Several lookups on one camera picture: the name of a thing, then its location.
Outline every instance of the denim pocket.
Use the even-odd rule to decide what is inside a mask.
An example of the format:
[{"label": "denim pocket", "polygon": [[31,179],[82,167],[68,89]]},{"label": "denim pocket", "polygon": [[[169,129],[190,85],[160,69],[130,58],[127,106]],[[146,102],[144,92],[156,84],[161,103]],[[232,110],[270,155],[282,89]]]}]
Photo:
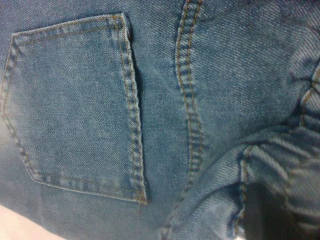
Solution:
[{"label": "denim pocket", "polygon": [[35,182],[147,202],[128,29],[112,14],[12,34],[0,110]]}]

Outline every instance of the orange stitching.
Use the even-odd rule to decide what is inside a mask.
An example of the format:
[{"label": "orange stitching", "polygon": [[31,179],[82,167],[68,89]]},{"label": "orange stitching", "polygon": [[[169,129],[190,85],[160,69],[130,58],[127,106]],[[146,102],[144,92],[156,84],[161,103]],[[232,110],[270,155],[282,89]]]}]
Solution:
[{"label": "orange stitching", "polygon": [[135,151],[134,151],[134,133],[133,133],[133,125],[132,125],[132,120],[131,120],[131,113],[130,113],[130,101],[129,101],[129,94],[128,94],[128,86],[127,86],[127,74],[126,74],[126,70],[125,70],[125,62],[124,62],[124,53],[121,47],[121,43],[120,43],[120,39],[119,39],[119,28],[118,28],[118,24],[115,23],[115,27],[116,27],[116,32],[117,32],[117,39],[118,39],[118,44],[119,44],[119,48],[120,48],[120,54],[121,54],[121,62],[122,62],[122,70],[123,70],[123,77],[124,77],[124,88],[125,88],[125,95],[128,101],[128,113],[129,113],[129,122],[130,122],[130,135],[131,135],[131,154],[132,154],[132,170],[133,170],[133,184],[136,188],[135,193],[138,196],[138,188],[137,188],[137,180],[136,180],[136,174],[135,174],[135,170],[136,170],[136,166],[135,166],[135,162],[136,162],[136,158],[135,158]]},{"label": "orange stitching", "polygon": [[[131,87],[132,87],[132,92],[134,91],[134,82],[133,82],[133,72],[132,72],[132,67],[133,67],[133,64],[132,64],[132,61],[130,59],[130,56],[129,56],[129,49],[128,49],[128,43],[126,41],[126,35],[125,35],[125,23],[124,23],[124,19],[121,17],[121,22],[122,22],[122,35],[123,35],[123,38],[124,38],[124,42],[125,42],[125,48],[126,48],[126,54],[128,55],[128,60],[129,60],[129,68],[130,68],[130,81],[131,81]],[[136,101],[136,96],[133,95],[133,101],[134,101],[134,107],[135,107],[135,121],[136,121],[136,127],[137,127],[137,137],[138,137],[138,141],[141,139],[140,135],[139,135],[139,128],[140,128],[140,125],[139,125],[139,118],[138,118],[138,109],[137,109],[137,101]],[[140,177],[141,179],[143,180],[144,178],[144,173],[143,173],[143,164],[141,162],[141,159],[142,159],[142,150],[139,146],[139,143],[138,143],[138,151],[139,151],[139,165],[140,165]],[[145,199],[145,194],[144,194],[144,191],[142,189],[142,186],[140,184],[140,191],[141,193],[143,194],[142,197]]]},{"label": "orange stitching", "polygon": [[33,181],[36,182],[36,183],[39,183],[39,184],[43,184],[43,185],[47,185],[47,186],[51,186],[51,187],[55,187],[55,188],[63,189],[63,190],[67,190],[67,191],[73,191],[73,192],[76,192],[76,193],[92,194],[92,195],[104,196],[104,197],[109,197],[109,198],[119,198],[119,199],[127,200],[127,201],[132,201],[133,200],[132,198],[123,197],[123,196],[119,196],[119,195],[109,195],[109,194],[104,194],[104,193],[100,193],[100,192],[83,191],[83,190],[72,189],[72,188],[70,189],[70,188],[67,188],[67,187],[53,185],[53,184],[50,184],[50,183],[41,182],[41,181],[37,181],[37,180],[33,180]]},{"label": "orange stitching", "polygon": [[6,72],[7,72],[8,66],[9,66],[9,62],[10,62],[11,49],[12,49],[14,39],[15,39],[14,37],[11,38],[9,53],[8,53],[8,57],[6,58],[5,68],[4,68],[4,72],[3,72],[3,76],[2,76],[2,80],[1,80],[0,102],[2,100],[2,94],[3,94],[3,90],[4,90],[4,85],[5,85],[5,75],[6,75]]},{"label": "orange stitching", "polygon": [[[6,121],[8,121],[8,123],[9,123],[9,125],[6,124],[6,126],[7,126],[9,129],[12,129],[12,130],[14,131],[14,135],[16,136],[15,138],[17,138],[18,142],[20,142],[20,140],[19,140],[19,138],[18,138],[18,135],[17,135],[17,131],[15,130],[15,128],[14,128],[14,126],[12,125],[12,123],[10,122],[10,119],[8,118],[8,115],[7,115],[6,113],[4,113],[3,115],[4,115],[4,118],[5,118],[5,119],[3,119],[4,122],[6,123]],[[28,161],[26,161],[25,158],[23,158],[23,163],[26,165],[26,164],[28,163]],[[64,179],[64,180],[67,180],[67,181],[69,181],[69,180],[74,180],[74,181],[79,181],[79,182],[83,182],[83,183],[92,183],[92,184],[95,184],[95,185],[97,185],[97,186],[106,186],[106,184],[100,184],[100,183],[97,183],[97,182],[92,181],[92,180],[89,180],[89,179],[81,179],[81,178],[77,178],[77,177],[66,177],[66,176],[61,176],[61,175],[58,175],[58,174],[47,173],[47,172],[39,172],[39,173],[37,173],[37,171],[36,171],[33,167],[31,167],[31,166],[27,167],[27,169],[31,171],[31,174],[37,175],[37,176],[40,176],[40,177],[42,177],[42,176],[44,176],[44,177],[45,177],[45,176],[48,176],[48,177],[58,177],[58,178],[60,178],[60,179]],[[110,189],[114,189],[114,190],[119,189],[119,190],[124,190],[124,191],[126,191],[126,192],[133,192],[133,191],[134,191],[134,190],[128,189],[128,188],[110,188]]]},{"label": "orange stitching", "polygon": [[[246,149],[246,153],[244,155],[244,159],[243,159],[243,167],[242,167],[242,171],[243,171],[243,185],[241,186],[242,188],[242,198],[243,198],[243,208],[245,207],[245,201],[247,200],[247,196],[246,196],[246,190],[247,190],[247,181],[248,181],[248,170],[247,170],[247,160],[249,158],[250,153],[252,152],[252,150],[254,149],[254,146],[251,145],[250,147],[248,147]],[[238,233],[238,224],[240,219],[243,219],[245,217],[245,212],[243,211],[241,215],[239,215],[236,219],[235,222],[235,226],[234,226],[234,233],[237,234]]]},{"label": "orange stitching", "polygon": [[6,106],[7,106],[7,101],[8,101],[8,95],[9,95],[9,90],[10,90],[11,83],[12,83],[12,81],[14,79],[15,67],[16,67],[16,62],[17,62],[17,59],[18,59],[18,53],[19,53],[19,47],[16,48],[14,64],[13,64],[13,67],[12,67],[12,74],[11,74],[11,77],[10,77],[10,80],[9,80],[9,83],[8,83],[8,90],[7,90],[7,93],[6,93],[6,96],[5,96],[5,100],[4,100],[4,104],[3,104],[3,113],[4,114],[6,114]]},{"label": "orange stitching", "polygon": [[[125,77],[124,61],[123,61],[123,52],[122,52],[122,48],[121,48],[120,41],[119,41],[119,29],[118,29],[117,23],[115,23],[115,27],[116,27],[116,29],[117,29],[117,37],[118,37],[118,42],[119,42],[120,51],[121,51],[122,67],[123,67],[123,73],[124,73],[124,77]],[[97,28],[93,28],[93,29],[91,29],[91,30],[86,30],[86,31],[71,32],[70,34],[78,34],[78,33],[92,32],[92,31],[97,31],[97,30],[104,29],[104,28],[111,28],[111,27],[110,27],[110,26],[97,27]],[[66,33],[66,34],[60,34],[60,35],[56,35],[56,36],[54,36],[54,37],[55,37],[55,38],[56,38],[56,37],[60,37],[61,35],[64,35],[64,36],[65,36],[65,35],[67,35],[67,34],[68,34],[68,33]],[[10,46],[10,49],[9,49],[8,59],[9,59],[9,57],[10,57],[10,55],[11,55],[11,54],[10,54],[11,48],[12,48],[12,46]],[[9,89],[10,89],[10,86],[11,86],[11,82],[13,81],[13,78],[14,78],[14,71],[15,71],[15,67],[16,67],[16,62],[17,62],[17,59],[18,59],[18,55],[19,55],[19,46],[17,46],[17,52],[16,52],[16,54],[15,54],[15,59],[14,59],[14,64],[13,64],[13,68],[12,68],[11,78],[10,78],[9,83],[8,83],[8,92],[7,92],[7,94],[6,94],[5,102],[4,102],[4,106],[3,106],[3,116],[6,118],[6,120],[8,121],[8,123],[10,124],[11,127],[8,126],[7,124],[6,124],[6,125],[7,125],[7,127],[8,127],[9,129],[12,129],[12,130],[14,131],[16,137],[18,137],[18,136],[17,136],[17,132],[16,132],[16,130],[14,129],[14,126],[11,124],[11,122],[10,122],[10,120],[9,120],[6,112],[5,112],[5,110],[6,110],[6,105],[7,105],[7,101],[8,101]],[[5,68],[4,73],[6,73],[8,64],[6,64],[6,68]],[[132,143],[131,146],[133,147],[132,129],[131,129],[131,143]],[[63,177],[63,176],[60,176],[60,175],[57,175],[57,174],[53,174],[53,173],[36,173],[35,170],[34,170],[31,166],[27,167],[27,169],[30,170],[33,175],[38,175],[38,176],[52,176],[52,177],[55,176],[55,177],[59,177],[59,178],[61,178],[61,179],[65,179],[65,180],[75,180],[75,181],[78,181],[78,180],[79,180],[79,178]],[[47,182],[40,182],[40,181],[37,181],[37,180],[34,180],[34,181],[35,181],[35,182],[38,182],[38,183],[40,183],[40,184],[45,184],[45,185],[57,187],[57,188],[60,188],[60,189],[66,189],[66,190],[72,189],[72,190],[75,191],[75,192],[93,193],[93,194],[94,194],[94,192],[87,192],[87,191],[83,191],[83,190],[77,190],[77,189],[74,189],[74,188],[65,188],[65,187],[61,187],[61,186],[59,186],[59,185],[49,184],[49,183],[47,183]],[[96,182],[91,181],[91,180],[88,180],[88,179],[86,179],[86,180],[81,180],[81,182],[93,183],[93,184],[95,184],[95,185],[97,185],[97,186],[105,186],[105,185],[103,185],[103,184],[99,184],[99,183],[96,183]],[[123,188],[112,188],[112,189],[119,189],[119,190],[123,190],[123,191],[126,191],[126,192],[134,192],[134,191],[135,191],[136,195],[140,195],[140,196],[141,196],[140,191],[138,191],[137,189],[136,189],[136,190],[133,190],[133,189],[123,189]],[[107,195],[107,194],[103,194],[103,193],[98,193],[98,194],[101,195],[101,196],[118,197],[118,198],[122,198],[122,199],[132,200],[131,198],[123,198],[123,197],[121,197],[121,196]],[[145,203],[145,201],[141,201],[141,200],[140,200],[139,198],[137,198],[137,197],[135,197],[135,200],[137,200],[139,203]]]},{"label": "orange stitching", "polygon": [[32,41],[23,42],[23,43],[21,43],[19,45],[20,46],[32,45],[32,44],[36,44],[38,42],[45,41],[45,40],[52,40],[52,39],[62,38],[62,37],[65,37],[65,36],[91,33],[91,32],[96,32],[96,31],[103,30],[103,29],[112,29],[112,28],[115,28],[115,27],[114,26],[100,26],[100,27],[95,27],[95,28],[89,29],[89,30],[68,32],[68,33],[58,34],[58,35],[55,35],[55,36],[48,36],[48,37],[44,37],[44,38],[40,38],[40,39],[36,39],[36,40],[32,40]]},{"label": "orange stitching", "polygon": [[[192,164],[192,157],[193,157],[193,136],[192,136],[192,128],[191,128],[191,118],[190,118],[190,114],[189,114],[189,104],[187,102],[187,93],[181,78],[181,74],[180,74],[180,44],[181,44],[181,38],[182,38],[182,34],[184,32],[184,28],[185,28],[185,22],[187,19],[187,13],[188,13],[188,8],[189,8],[189,4],[190,1],[188,0],[184,9],[184,15],[183,15],[183,20],[182,20],[182,24],[181,24],[181,32],[179,34],[179,38],[178,38],[178,42],[177,42],[177,52],[176,52],[176,63],[177,63],[177,77],[179,80],[179,83],[181,85],[181,89],[182,89],[182,94],[183,94],[183,101],[184,101],[184,105],[185,105],[185,110],[186,110],[186,116],[188,118],[188,129],[189,129],[189,134],[190,134],[190,163],[189,163],[189,169],[191,168],[191,164]],[[189,183],[189,178],[190,175],[188,174],[187,177],[187,182]]]},{"label": "orange stitching", "polygon": [[312,94],[314,93],[315,88],[316,88],[316,84],[318,83],[319,79],[320,79],[320,69],[318,70],[318,72],[315,75],[315,81],[311,84],[311,89],[310,89],[309,94],[305,97],[305,99],[303,101],[303,110],[302,110],[301,117],[300,117],[301,126],[303,126],[303,127],[305,125],[304,117],[307,113],[307,103],[308,103],[309,99],[311,98]]},{"label": "orange stitching", "polygon": [[100,21],[100,20],[105,20],[105,19],[113,19],[115,20],[116,18],[119,18],[119,16],[103,16],[103,17],[99,17],[99,18],[95,18],[95,19],[87,19],[87,20],[83,20],[83,21],[77,21],[77,20],[72,20],[72,22],[66,22],[66,23],[58,23],[57,26],[53,26],[53,27],[49,27],[48,29],[43,29],[41,30],[41,28],[35,29],[35,32],[26,32],[26,33],[21,33],[18,34],[16,37],[20,37],[20,36],[30,36],[30,35],[36,35],[39,33],[45,33],[45,32],[49,32],[52,31],[54,29],[57,28],[62,28],[62,27],[66,27],[66,26],[72,26],[72,25],[77,25],[77,24],[84,24],[84,23],[90,23],[90,22],[95,22],[95,21]]},{"label": "orange stitching", "polygon": [[188,38],[188,49],[187,49],[187,56],[186,56],[186,62],[187,62],[187,71],[188,71],[188,83],[189,83],[189,87],[191,89],[191,95],[192,95],[192,108],[195,112],[195,119],[197,121],[198,127],[199,127],[199,133],[200,133],[200,147],[199,147],[199,155],[200,155],[200,161],[199,161],[199,165],[197,167],[197,169],[200,169],[201,167],[201,162],[202,162],[202,147],[203,147],[203,134],[202,134],[202,127],[201,127],[201,123],[199,121],[199,116],[197,113],[197,108],[196,108],[196,101],[195,101],[195,94],[194,94],[194,89],[192,86],[192,79],[191,79],[191,70],[190,70],[190,49],[191,49],[191,42],[192,42],[192,35],[194,33],[194,29],[196,26],[196,22],[197,22],[197,17],[198,17],[198,13],[200,11],[200,6],[202,4],[202,0],[199,0],[197,8],[196,8],[196,12],[193,18],[193,23],[192,23],[192,27],[190,28],[190,33],[189,33],[189,38]]}]

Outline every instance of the blue jeans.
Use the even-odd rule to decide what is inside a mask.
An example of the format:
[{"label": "blue jeans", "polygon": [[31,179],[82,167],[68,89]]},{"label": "blue jeans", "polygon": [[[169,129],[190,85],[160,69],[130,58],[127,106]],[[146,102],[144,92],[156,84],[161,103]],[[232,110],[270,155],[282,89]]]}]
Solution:
[{"label": "blue jeans", "polygon": [[0,204],[69,240],[320,223],[320,2],[2,0]]}]

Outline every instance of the faded denim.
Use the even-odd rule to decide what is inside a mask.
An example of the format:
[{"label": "faded denim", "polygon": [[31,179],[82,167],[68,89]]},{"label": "faded denim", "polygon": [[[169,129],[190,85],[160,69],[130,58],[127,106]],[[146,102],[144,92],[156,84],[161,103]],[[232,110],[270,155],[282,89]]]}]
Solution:
[{"label": "faded denim", "polygon": [[320,223],[320,2],[0,1],[0,204],[68,240]]}]

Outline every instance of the seam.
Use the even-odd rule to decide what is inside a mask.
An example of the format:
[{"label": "seam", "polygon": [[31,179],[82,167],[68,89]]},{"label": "seam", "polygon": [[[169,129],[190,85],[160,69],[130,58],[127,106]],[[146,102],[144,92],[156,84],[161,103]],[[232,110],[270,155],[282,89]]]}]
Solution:
[{"label": "seam", "polygon": [[[295,128],[289,130],[288,132],[285,132],[285,133],[280,133],[280,134],[276,134],[270,138],[268,138],[268,140],[266,140],[265,142],[270,142],[272,139],[274,138],[277,138],[279,136],[282,136],[282,135],[290,135],[294,132],[294,130],[298,129],[299,127],[305,127],[305,124],[304,124],[304,116],[306,115],[307,113],[307,103],[308,101],[310,100],[312,94],[315,91],[316,89],[316,84],[318,84],[319,80],[320,80],[320,68],[319,70],[315,73],[315,80],[314,82],[311,84],[311,87],[309,89],[309,93],[308,95],[305,97],[304,101],[302,102],[302,113],[301,113],[301,116],[300,116],[300,126],[296,126]],[[247,184],[248,184],[248,170],[247,170],[247,160],[249,158],[249,155],[251,153],[251,151],[253,150],[253,148],[257,146],[257,145],[251,145],[249,146],[245,151],[246,154],[245,154],[245,157],[244,157],[244,160],[243,160],[243,179],[244,179],[244,184],[241,186],[241,189],[242,189],[242,198],[243,198],[243,209],[242,209],[242,213],[237,217],[236,219],[236,222],[235,222],[235,227],[234,227],[234,232],[235,234],[238,233],[238,226],[239,226],[239,221],[240,219],[243,219],[245,217],[245,212],[244,212],[244,207],[245,207],[245,201],[247,199],[246,197],[246,188],[247,188]],[[289,203],[289,187],[290,187],[290,182],[292,181],[293,177],[294,177],[294,171],[298,170],[298,169],[301,169],[305,164],[307,164],[309,162],[309,160],[307,159],[306,161],[304,162],[299,162],[298,166],[293,168],[291,171],[288,172],[288,179],[286,180],[286,183],[284,184],[284,188],[283,188],[283,192],[284,192],[284,198],[285,198],[285,204],[288,205]]]},{"label": "seam", "polygon": [[[58,189],[63,189],[63,190],[67,190],[67,191],[71,190],[70,188],[63,187],[63,186],[53,185],[53,184],[50,184],[50,183],[36,181],[36,180],[33,180],[33,181],[36,182],[36,183],[39,183],[39,184],[55,187],[55,188],[58,188]],[[108,197],[108,198],[118,198],[118,199],[121,199],[121,200],[126,200],[126,201],[131,201],[131,202],[133,201],[132,198],[123,197],[123,196],[119,196],[119,195],[109,195],[109,194],[104,194],[104,193],[100,193],[100,192],[83,191],[83,190],[77,190],[77,189],[72,189],[72,191],[76,192],[76,193],[91,194],[91,195],[103,196],[103,197]]]},{"label": "seam", "polygon": [[[7,125],[7,127],[9,129],[12,129],[13,132],[14,132],[14,135],[10,132],[12,138],[14,139],[17,139],[17,142],[15,142],[16,146],[18,149],[21,149],[22,146],[19,145],[19,137],[17,135],[17,132],[16,130],[14,129],[12,123],[10,122],[7,114],[5,112],[3,112],[3,121],[5,122],[5,124]],[[20,152],[20,154],[23,156],[23,163],[25,165],[27,165],[29,163],[29,161],[27,161],[28,159],[28,156],[26,154],[26,152],[22,149],[22,152]],[[106,186],[105,184],[100,184],[100,183],[97,183],[95,181],[92,181],[92,180],[89,180],[89,179],[81,179],[81,178],[76,178],[76,177],[65,177],[65,176],[61,176],[61,175],[58,175],[58,174],[54,174],[54,173],[46,173],[46,172],[37,172],[32,166],[28,166],[27,169],[31,172],[32,175],[37,175],[39,177],[53,177],[53,178],[59,178],[59,179],[63,179],[63,180],[67,180],[67,181],[77,181],[77,182],[82,182],[82,183],[89,183],[89,184],[95,184],[96,186]],[[128,189],[128,188],[109,188],[109,189],[114,189],[114,190],[123,190],[123,191],[126,191],[126,192],[134,192],[133,189]]]},{"label": "seam", "polygon": [[199,134],[200,134],[200,146],[199,146],[199,164],[197,166],[197,169],[199,170],[201,167],[201,163],[202,163],[202,147],[203,147],[203,134],[202,134],[202,127],[201,127],[201,122],[199,120],[199,115],[197,112],[197,108],[196,108],[196,100],[195,100],[195,94],[194,94],[194,89],[193,89],[193,85],[192,85],[192,78],[191,78],[191,69],[190,69],[190,49],[191,49],[191,42],[192,42],[192,35],[194,33],[194,29],[196,26],[196,22],[197,22],[197,17],[198,17],[198,13],[200,10],[200,6],[202,4],[202,0],[198,1],[198,5],[197,5],[197,9],[193,18],[193,23],[192,23],[192,27],[190,28],[190,33],[189,33],[189,37],[188,37],[188,49],[187,49],[187,57],[186,57],[186,62],[187,62],[187,72],[188,72],[188,83],[189,83],[189,87],[191,89],[191,101],[192,101],[192,108],[193,111],[195,112],[195,120],[198,124],[198,128],[199,128]]},{"label": "seam", "polygon": [[125,70],[125,61],[124,61],[124,53],[123,49],[121,47],[120,38],[119,38],[119,28],[118,24],[115,23],[116,33],[117,33],[117,40],[120,48],[120,58],[121,58],[121,64],[122,64],[122,71],[123,71],[123,82],[124,82],[124,89],[125,89],[125,96],[127,98],[127,108],[128,108],[128,114],[129,114],[129,124],[130,124],[130,136],[131,136],[131,155],[132,155],[132,172],[133,172],[133,185],[135,187],[135,194],[138,195],[138,188],[137,188],[137,180],[136,180],[136,166],[135,166],[135,150],[134,150],[134,130],[133,130],[133,124],[131,119],[131,112],[130,112],[130,100],[129,100],[129,90],[127,85],[127,74]]},{"label": "seam", "polygon": [[303,101],[303,109],[302,109],[302,113],[301,113],[301,117],[300,117],[300,125],[302,127],[305,126],[305,115],[307,114],[307,103],[309,101],[309,99],[311,98],[312,94],[316,91],[316,85],[318,84],[320,79],[320,68],[318,69],[317,73],[315,74],[315,80],[314,82],[311,84],[311,89],[309,91],[309,94],[305,97],[304,101]]},{"label": "seam", "polygon": [[4,99],[4,103],[3,103],[3,114],[5,114],[5,115],[6,115],[6,106],[7,106],[7,101],[8,101],[8,95],[9,95],[11,83],[12,83],[12,81],[14,79],[15,67],[16,67],[18,55],[19,55],[19,46],[16,47],[16,53],[15,53],[15,57],[14,57],[13,67],[12,67],[12,74],[11,74],[11,77],[10,77],[10,80],[9,80],[9,83],[8,83],[8,90],[7,90],[7,93],[5,95],[5,99]]},{"label": "seam", "polygon": [[72,20],[71,22],[65,22],[65,23],[58,23],[56,26],[52,26],[47,29],[42,29],[41,28],[38,28],[38,29],[35,29],[35,32],[26,32],[26,33],[21,33],[15,37],[20,37],[20,36],[30,36],[30,35],[36,35],[36,34],[39,34],[39,33],[45,33],[45,32],[50,32],[52,30],[55,30],[55,29],[58,29],[58,28],[61,28],[61,27],[67,27],[67,26],[72,26],[72,25],[81,25],[81,24],[84,24],[84,23],[90,23],[90,22],[99,22],[101,20],[106,20],[106,19],[117,19],[119,18],[120,16],[118,15],[114,15],[114,16],[102,16],[102,17],[99,17],[99,18],[95,18],[95,19],[87,19],[87,20],[83,20],[83,21],[78,21],[78,20]]},{"label": "seam", "polygon": [[[131,90],[132,90],[132,98],[133,98],[133,101],[134,101],[134,108],[135,108],[135,121],[136,121],[136,135],[137,135],[137,140],[138,140],[138,160],[139,160],[139,166],[140,166],[140,181],[143,181],[143,163],[142,163],[142,149],[141,149],[141,146],[139,145],[139,141],[141,139],[141,134],[139,133],[139,129],[140,129],[140,124],[139,124],[139,117],[138,117],[138,109],[137,109],[137,100],[136,100],[136,93],[135,93],[135,83],[133,81],[133,71],[132,71],[132,68],[133,68],[133,63],[130,59],[130,56],[129,56],[129,48],[128,48],[128,43],[126,41],[126,35],[125,35],[125,23],[124,23],[124,19],[121,17],[121,22],[122,22],[122,35],[123,35],[123,39],[124,39],[124,42],[125,42],[125,48],[126,48],[126,54],[128,55],[128,61],[129,61],[129,69],[130,69],[130,82],[131,82]],[[141,198],[145,199],[145,193],[142,189],[142,184],[141,182],[139,183],[140,184],[140,192],[142,194],[142,196],[140,196]]]},{"label": "seam", "polygon": [[1,101],[2,101],[2,94],[3,94],[3,90],[4,90],[4,85],[5,85],[5,75],[9,66],[9,62],[10,62],[10,56],[11,56],[11,49],[12,49],[12,45],[14,42],[14,37],[11,38],[10,41],[10,47],[9,47],[9,53],[8,53],[8,57],[6,58],[6,63],[5,63],[5,68],[4,68],[4,72],[3,72],[3,76],[1,79],[1,90],[0,90],[0,112],[1,112]]},{"label": "seam", "polygon": [[62,33],[62,34],[58,34],[55,36],[48,36],[48,37],[39,38],[39,39],[32,40],[32,41],[23,42],[23,43],[20,43],[19,46],[32,45],[32,44],[36,44],[38,42],[42,42],[45,40],[52,40],[52,39],[57,39],[57,38],[62,38],[65,36],[72,36],[72,35],[77,35],[77,34],[92,33],[92,32],[96,32],[96,31],[103,30],[103,29],[113,29],[113,28],[115,28],[115,27],[114,26],[100,26],[100,27],[95,27],[95,28],[91,28],[88,30],[83,30],[83,31]]},{"label": "seam", "polygon": [[195,116],[195,121],[197,122],[198,125],[198,131],[199,131],[199,135],[200,135],[200,144],[199,144],[199,150],[198,150],[198,158],[199,161],[197,163],[196,166],[196,170],[199,170],[201,168],[201,162],[202,162],[202,152],[203,152],[203,134],[202,134],[202,129],[201,129],[201,123],[199,121],[199,116],[196,110],[196,102],[195,102],[195,94],[194,94],[194,90],[193,90],[193,86],[192,86],[192,78],[191,78],[191,68],[190,68],[190,49],[191,49],[191,43],[192,43],[192,35],[194,32],[194,28],[197,22],[197,17],[198,17],[198,13],[200,11],[200,6],[202,4],[202,0],[199,0],[197,3],[197,8],[196,8],[196,12],[194,14],[193,17],[193,22],[189,31],[189,35],[187,38],[187,81],[188,81],[188,86],[191,90],[191,105],[192,105],[192,110],[193,112],[190,112],[190,106],[187,100],[187,92],[184,86],[184,81],[182,79],[182,74],[181,74],[181,63],[180,63],[180,58],[181,58],[181,53],[180,53],[180,48],[181,48],[181,42],[182,42],[182,36],[184,34],[184,30],[185,30],[185,23],[186,23],[186,19],[188,17],[188,10],[189,10],[189,5],[190,5],[190,0],[187,0],[185,3],[185,6],[183,8],[183,17],[182,17],[182,21],[181,21],[181,25],[180,25],[180,31],[178,31],[178,39],[177,39],[177,45],[176,45],[176,71],[177,71],[177,78],[178,78],[178,82],[179,85],[181,87],[181,91],[182,91],[182,95],[183,95],[183,102],[184,102],[184,107],[185,107],[185,111],[186,111],[186,115],[187,115],[187,125],[188,125],[188,134],[189,134],[189,170],[187,173],[187,184],[184,186],[183,191],[180,194],[179,200],[169,218],[169,220],[167,221],[164,229],[166,230],[166,232],[164,232],[164,230],[162,231],[162,240],[168,239],[168,235],[169,235],[169,231],[172,228],[171,226],[171,221],[172,219],[175,217],[176,215],[176,210],[179,207],[179,205],[181,204],[181,202],[185,199],[185,194],[188,192],[188,190],[191,188],[191,186],[193,185],[193,173],[194,173],[194,136],[193,136],[193,127],[192,127],[192,123],[194,123],[194,120],[192,119],[192,116]]},{"label": "seam", "polygon": [[243,219],[245,217],[245,203],[247,201],[247,195],[246,195],[246,191],[247,191],[247,185],[248,185],[248,170],[247,170],[247,160],[249,158],[250,153],[252,152],[252,150],[254,149],[254,145],[251,145],[249,147],[247,147],[244,150],[244,157],[243,157],[243,162],[242,162],[242,172],[243,172],[243,184],[241,185],[241,190],[242,190],[242,213],[239,214],[239,216],[237,217],[236,221],[235,221],[235,226],[234,226],[234,232],[235,234],[238,233],[239,229],[238,229],[238,225],[239,225],[239,221],[240,219]]}]

